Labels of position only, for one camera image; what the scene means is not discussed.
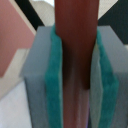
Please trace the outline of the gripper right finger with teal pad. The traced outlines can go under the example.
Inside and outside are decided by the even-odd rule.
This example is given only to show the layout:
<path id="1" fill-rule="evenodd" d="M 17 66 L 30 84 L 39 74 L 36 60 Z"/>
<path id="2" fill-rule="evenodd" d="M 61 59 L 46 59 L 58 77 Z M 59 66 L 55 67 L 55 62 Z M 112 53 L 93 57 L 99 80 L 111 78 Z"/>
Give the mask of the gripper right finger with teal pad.
<path id="1" fill-rule="evenodd" d="M 128 128 L 128 50 L 110 26 L 97 30 L 89 128 Z"/>

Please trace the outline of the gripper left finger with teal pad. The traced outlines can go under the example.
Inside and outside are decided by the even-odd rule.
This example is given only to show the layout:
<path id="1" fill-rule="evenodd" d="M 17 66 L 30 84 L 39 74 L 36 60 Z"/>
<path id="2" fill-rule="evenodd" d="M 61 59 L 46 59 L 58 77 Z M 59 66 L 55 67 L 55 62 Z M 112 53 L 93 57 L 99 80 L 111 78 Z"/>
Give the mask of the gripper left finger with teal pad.
<path id="1" fill-rule="evenodd" d="M 39 27 L 21 71 L 32 128 L 63 128 L 62 53 L 55 26 Z"/>

